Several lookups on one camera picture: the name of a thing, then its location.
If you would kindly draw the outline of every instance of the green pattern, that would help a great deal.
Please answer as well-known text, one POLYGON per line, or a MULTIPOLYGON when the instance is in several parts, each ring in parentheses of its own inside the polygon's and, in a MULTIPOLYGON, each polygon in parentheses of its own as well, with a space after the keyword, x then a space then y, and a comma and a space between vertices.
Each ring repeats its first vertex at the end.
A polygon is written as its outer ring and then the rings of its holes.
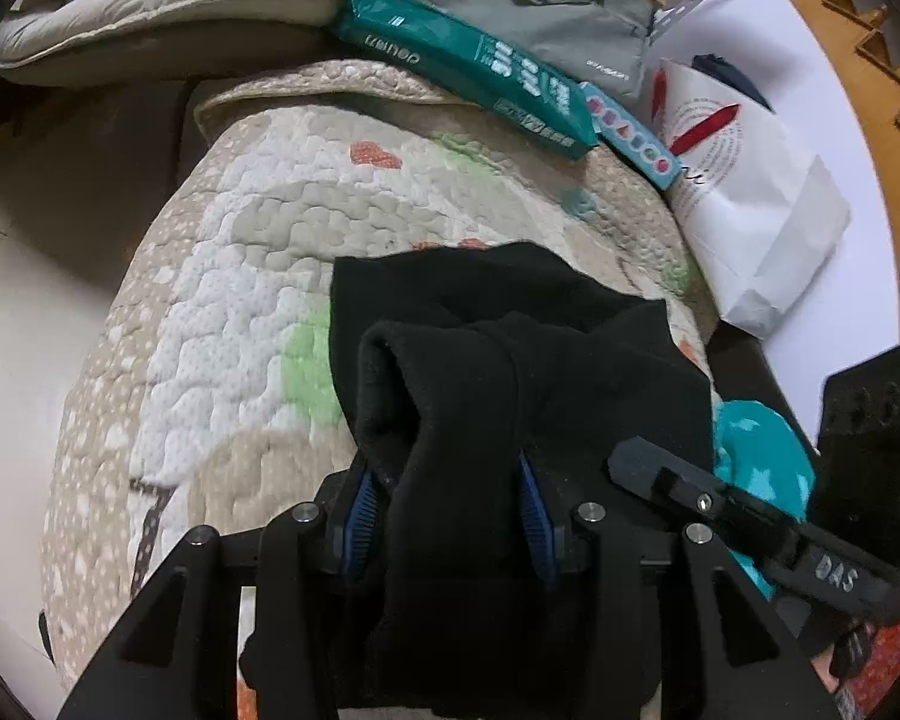
POLYGON ((330 302, 293 327, 280 356, 283 396, 319 425, 343 418, 330 375, 330 302))
POLYGON ((682 298, 690 289, 691 274, 688 265, 663 266, 660 275, 663 277, 663 286, 678 298, 682 298))
POLYGON ((433 142, 446 150, 447 162, 457 170, 486 177, 501 175, 500 167, 483 155, 480 146, 469 139, 443 134, 433 138, 433 142))

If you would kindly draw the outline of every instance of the orange heart pattern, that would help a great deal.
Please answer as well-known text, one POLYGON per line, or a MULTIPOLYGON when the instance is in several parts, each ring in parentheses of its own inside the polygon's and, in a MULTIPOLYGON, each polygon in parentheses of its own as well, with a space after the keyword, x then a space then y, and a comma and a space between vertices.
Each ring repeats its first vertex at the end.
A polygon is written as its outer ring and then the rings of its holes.
POLYGON ((392 167, 399 170, 403 160, 396 154, 384 151, 373 141, 357 141, 350 146, 350 162, 354 165, 372 165, 373 167, 392 167))
MULTIPOLYGON (((430 241, 423 241, 423 242, 420 242, 419 244, 410 244, 410 248, 413 251, 423 251, 423 250, 427 250, 428 248, 442 248, 442 247, 443 247, 442 244, 434 244, 433 242, 430 242, 430 241)), ((476 250, 480 250, 480 251, 487 251, 490 248, 487 244, 485 244, 479 238, 464 238, 461 242, 459 242, 456 245, 456 247, 454 247, 452 244, 447 244, 447 247, 450 247, 450 248, 475 248, 476 250)))

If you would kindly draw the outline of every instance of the beige cushion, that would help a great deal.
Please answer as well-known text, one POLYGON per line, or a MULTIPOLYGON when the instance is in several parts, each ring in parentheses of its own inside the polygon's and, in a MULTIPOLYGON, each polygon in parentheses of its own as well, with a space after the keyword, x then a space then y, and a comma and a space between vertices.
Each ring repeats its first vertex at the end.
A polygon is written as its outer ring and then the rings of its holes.
MULTIPOLYGON (((171 25, 182 23, 205 23, 204 40, 207 51, 204 57, 213 58, 212 73, 228 69, 228 57, 233 58, 235 69, 243 70, 247 66, 244 53, 259 50, 247 41, 239 45, 231 41, 221 40, 218 25, 221 22, 237 20, 253 20, 254 22, 276 22, 285 25, 304 26, 305 28, 322 28, 336 16, 343 0, 74 0, 58 8, 43 6, 31 10, 10 13, 0 24, 0 73, 13 76, 12 71, 28 68, 26 82, 35 84, 59 85, 60 63, 55 62, 55 78, 40 79, 42 62, 50 57, 59 58, 68 52, 84 53, 87 47, 101 44, 113 50, 120 49, 119 38, 132 38, 134 45, 141 45, 141 38, 152 36, 158 41, 149 43, 149 63, 156 63, 146 74, 159 76, 161 55, 169 66, 175 68, 193 65, 183 61, 186 57, 177 56, 182 47, 178 47, 172 36, 171 25)), ((101 60, 100 52, 91 52, 95 61, 101 60)), ((274 55, 272 47, 265 52, 274 55)), ((139 73, 132 73, 130 67, 121 67, 119 62, 112 62, 110 68, 87 68, 93 76, 105 76, 106 80, 91 82, 111 82, 133 79, 139 73)), ((74 65, 77 76, 80 76, 79 65, 74 65)), ((188 74, 202 74, 199 67, 192 67, 188 74)), ((165 77, 179 76, 179 71, 168 73, 165 77)), ((74 85, 87 83, 75 80, 74 85)))
POLYGON ((29 86, 103 86, 129 80, 225 79, 332 58, 324 29, 259 20, 171 23, 104 38, 1 71, 29 86))

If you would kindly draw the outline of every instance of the metal screw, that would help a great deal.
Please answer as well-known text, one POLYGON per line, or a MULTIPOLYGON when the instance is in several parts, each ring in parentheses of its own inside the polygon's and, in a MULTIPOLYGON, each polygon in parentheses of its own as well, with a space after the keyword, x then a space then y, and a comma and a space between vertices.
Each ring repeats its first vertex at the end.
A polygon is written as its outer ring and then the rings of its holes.
POLYGON ((313 522, 320 516, 320 507, 317 504, 307 501, 306 503, 298 503, 290 510, 290 516, 300 524, 313 522))
POLYGON ((216 531, 209 525, 197 525, 196 528, 190 528, 187 531, 187 543, 192 544, 194 547, 203 546, 213 538, 214 533, 216 531))
POLYGON ((695 544, 706 544, 713 538, 713 531, 703 522, 691 522, 685 531, 687 538, 695 544))
POLYGON ((584 522, 600 522, 607 516, 607 510, 599 503, 581 503, 577 507, 577 514, 584 522))

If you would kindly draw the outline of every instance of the wooden floor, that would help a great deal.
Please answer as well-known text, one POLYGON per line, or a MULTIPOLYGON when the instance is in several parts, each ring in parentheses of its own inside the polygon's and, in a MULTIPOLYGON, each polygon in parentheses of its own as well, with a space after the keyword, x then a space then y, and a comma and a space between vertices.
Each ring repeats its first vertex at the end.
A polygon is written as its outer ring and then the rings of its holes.
POLYGON ((900 294, 900 68, 874 27, 885 13, 852 16, 848 0, 791 0, 840 76, 874 158, 893 233, 900 294))

